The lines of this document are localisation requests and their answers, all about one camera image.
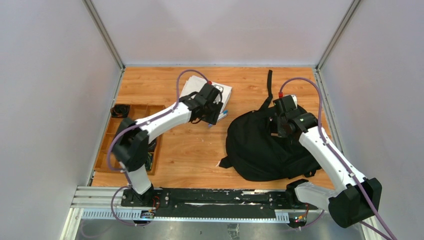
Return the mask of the black student backpack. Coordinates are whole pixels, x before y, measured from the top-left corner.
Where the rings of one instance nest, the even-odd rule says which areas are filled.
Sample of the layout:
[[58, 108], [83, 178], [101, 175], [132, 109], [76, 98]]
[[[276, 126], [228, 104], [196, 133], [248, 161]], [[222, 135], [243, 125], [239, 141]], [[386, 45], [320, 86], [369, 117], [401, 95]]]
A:
[[235, 118], [227, 129], [226, 157], [219, 167], [233, 168], [245, 180], [267, 182], [313, 177], [321, 166], [313, 155], [293, 137], [277, 136], [276, 109], [270, 106], [272, 70], [267, 74], [268, 97], [257, 110]]

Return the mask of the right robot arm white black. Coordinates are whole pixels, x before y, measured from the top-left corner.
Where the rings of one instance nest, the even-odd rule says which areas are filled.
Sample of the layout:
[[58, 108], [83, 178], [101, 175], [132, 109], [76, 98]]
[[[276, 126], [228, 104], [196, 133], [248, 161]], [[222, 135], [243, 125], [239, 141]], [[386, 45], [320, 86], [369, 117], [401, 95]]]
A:
[[323, 209], [342, 228], [375, 216], [381, 199], [381, 183], [376, 178], [367, 178], [351, 165], [329, 139], [315, 115], [300, 110], [295, 95], [278, 98], [273, 105], [278, 136], [292, 137], [304, 147], [334, 186], [329, 189], [306, 179], [294, 181], [286, 186], [286, 204], [292, 209], [303, 204]]

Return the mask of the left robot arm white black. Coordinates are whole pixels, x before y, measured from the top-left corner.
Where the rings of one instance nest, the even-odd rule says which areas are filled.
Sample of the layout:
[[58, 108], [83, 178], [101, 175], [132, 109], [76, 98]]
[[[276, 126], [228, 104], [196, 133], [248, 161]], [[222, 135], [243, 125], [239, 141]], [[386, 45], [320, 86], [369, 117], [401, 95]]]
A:
[[134, 200], [140, 206], [153, 201], [153, 184], [145, 164], [150, 143], [165, 132], [186, 123], [206, 122], [215, 125], [223, 107], [223, 95], [206, 83], [198, 91], [177, 98], [170, 107], [145, 118], [125, 118], [120, 123], [108, 150], [122, 167]]

